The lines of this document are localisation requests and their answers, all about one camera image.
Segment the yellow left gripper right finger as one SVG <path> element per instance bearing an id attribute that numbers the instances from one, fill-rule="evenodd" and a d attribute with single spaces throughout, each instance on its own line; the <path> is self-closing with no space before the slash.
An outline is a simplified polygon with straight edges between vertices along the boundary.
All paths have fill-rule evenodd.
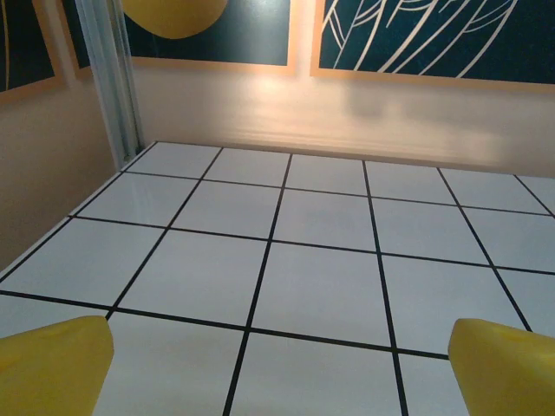
<path id="1" fill-rule="evenodd" d="M 470 415 L 554 414 L 553 338 L 459 319 L 448 358 Z"/>

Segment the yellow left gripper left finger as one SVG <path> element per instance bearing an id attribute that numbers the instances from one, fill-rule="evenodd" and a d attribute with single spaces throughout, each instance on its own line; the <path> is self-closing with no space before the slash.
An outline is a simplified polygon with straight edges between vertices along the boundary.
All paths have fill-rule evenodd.
<path id="1" fill-rule="evenodd" d="M 1 414 L 91 415 L 113 357 L 113 336 L 99 315 L 3 338 Z"/>

